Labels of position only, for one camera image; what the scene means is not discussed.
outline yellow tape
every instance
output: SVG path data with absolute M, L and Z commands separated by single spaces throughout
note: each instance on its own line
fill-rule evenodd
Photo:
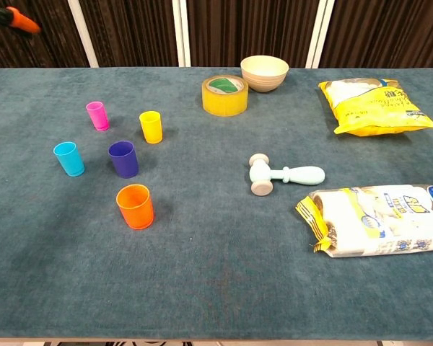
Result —
M 202 106 L 213 115 L 232 117 L 247 109 L 248 84 L 236 76 L 213 76 L 202 82 Z

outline pink cup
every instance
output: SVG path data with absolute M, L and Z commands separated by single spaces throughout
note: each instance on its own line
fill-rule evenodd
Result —
M 86 108 L 96 131 L 106 131 L 109 128 L 109 120 L 104 104 L 100 101 L 93 101 Z

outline yellow cup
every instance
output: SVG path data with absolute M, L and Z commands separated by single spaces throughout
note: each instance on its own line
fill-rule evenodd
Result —
M 156 144 L 162 140 L 162 124 L 160 113 L 155 110 L 148 110 L 139 115 L 139 122 L 143 129 L 144 139 L 149 144 Z

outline purple cup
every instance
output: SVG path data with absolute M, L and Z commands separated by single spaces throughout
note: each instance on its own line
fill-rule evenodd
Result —
M 86 109 L 96 131 L 106 131 L 109 128 L 108 114 L 102 102 L 90 102 Z
M 136 159 L 135 146 L 132 142 L 115 142 L 109 147 L 108 152 L 119 177 L 128 179 L 138 174 L 138 160 Z

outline toy hammer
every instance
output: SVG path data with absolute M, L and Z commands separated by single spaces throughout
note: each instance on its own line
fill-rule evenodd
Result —
M 325 172 L 314 166 L 289 168 L 281 171 L 270 169 L 269 159 L 265 154 L 254 154 L 248 161 L 250 165 L 251 190 L 257 196 L 266 196 L 273 190 L 271 179 L 282 179 L 283 182 L 296 182 L 303 185 L 317 185 L 324 181 Z

